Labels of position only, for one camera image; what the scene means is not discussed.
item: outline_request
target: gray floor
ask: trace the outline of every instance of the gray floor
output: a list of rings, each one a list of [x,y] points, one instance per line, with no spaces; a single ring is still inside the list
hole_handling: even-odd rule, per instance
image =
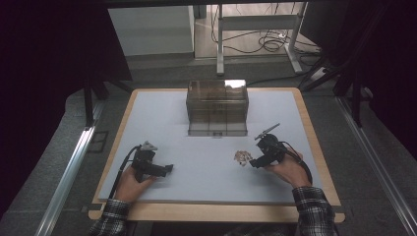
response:
[[[188,56],[129,58],[133,88],[185,88],[189,80],[216,79],[215,60]],[[228,58],[225,77],[248,82],[276,80],[253,87],[297,87],[286,57]],[[303,92],[312,123],[324,152],[335,188],[346,213],[338,224],[341,235],[407,235],[373,169],[360,149],[332,95],[334,81]],[[107,84],[110,96],[98,122],[93,142],[85,156],[70,195],[52,235],[86,235],[92,224],[86,209],[94,194],[106,158],[129,100],[129,94]],[[367,103],[361,107],[364,131],[374,145],[398,189],[417,211],[417,163],[398,140],[375,117]],[[85,125],[81,91],[67,100],[66,113],[37,167],[15,198],[0,223],[0,235],[33,235]]]

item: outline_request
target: white board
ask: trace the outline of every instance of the white board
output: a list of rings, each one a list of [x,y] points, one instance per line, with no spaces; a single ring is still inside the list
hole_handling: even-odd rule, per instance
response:
[[[314,186],[322,183],[291,91],[249,91],[247,137],[189,137],[185,91],[140,91],[120,145],[99,193],[108,198],[123,159],[134,146],[149,141],[158,147],[153,163],[174,164],[140,197],[144,202],[291,204],[292,187],[263,168],[234,160],[237,150],[262,155],[254,140],[263,130],[303,153]]]

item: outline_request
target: plaid sleeve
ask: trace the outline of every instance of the plaid sleeve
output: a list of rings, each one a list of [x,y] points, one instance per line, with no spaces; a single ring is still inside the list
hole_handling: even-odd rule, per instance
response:
[[[302,235],[333,236],[334,211],[323,190],[301,187],[292,191],[300,214],[299,225]]]
[[[103,215],[91,227],[89,235],[125,235],[129,207],[128,203],[109,199],[104,207]]]

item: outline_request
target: metal frame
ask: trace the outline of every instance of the metal frame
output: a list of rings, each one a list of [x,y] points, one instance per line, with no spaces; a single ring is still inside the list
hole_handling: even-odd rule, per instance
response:
[[[295,74],[303,73],[295,56],[294,44],[303,21],[307,2],[303,2],[297,15],[224,17],[218,5],[217,74],[224,75],[223,32],[231,30],[293,30],[289,43],[284,44]]]
[[[62,175],[61,181],[55,190],[55,193],[43,215],[42,220],[34,235],[43,236],[51,235],[53,228],[55,227],[56,221],[58,220],[59,214],[61,213],[62,207],[64,206],[71,187],[77,177],[80,166],[83,162],[84,156],[89,147],[92,135],[94,134],[95,125],[98,118],[101,115],[101,111],[104,107],[104,102],[99,101],[93,111],[93,122],[90,127],[86,127],[77,143],[77,146],[71,156],[71,159]]]
[[[378,157],[377,153],[375,152],[374,148],[369,142],[363,129],[361,129],[357,125],[356,121],[350,116],[350,109],[346,99],[337,97],[336,102],[340,106],[340,109],[344,117],[346,118],[346,121],[353,132],[353,135],[355,136],[359,145],[361,146],[362,151],[364,151],[365,156],[367,157],[372,168],[374,169],[374,172],[378,180],[380,181],[381,186],[386,192],[387,197],[391,202],[393,208],[395,209],[396,213],[398,214],[398,217],[404,225],[405,230],[407,231],[408,235],[416,236],[417,220],[414,216],[411,207],[408,205],[401,192],[399,192],[399,190],[396,188],[395,184],[393,183],[392,179],[387,173],[387,170],[385,169],[383,163],[380,161],[380,158]]]

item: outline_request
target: wall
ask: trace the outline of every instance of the wall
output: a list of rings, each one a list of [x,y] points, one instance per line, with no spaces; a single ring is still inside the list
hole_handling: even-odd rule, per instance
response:
[[[194,51],[192,6],[109,9],[125,56]]]

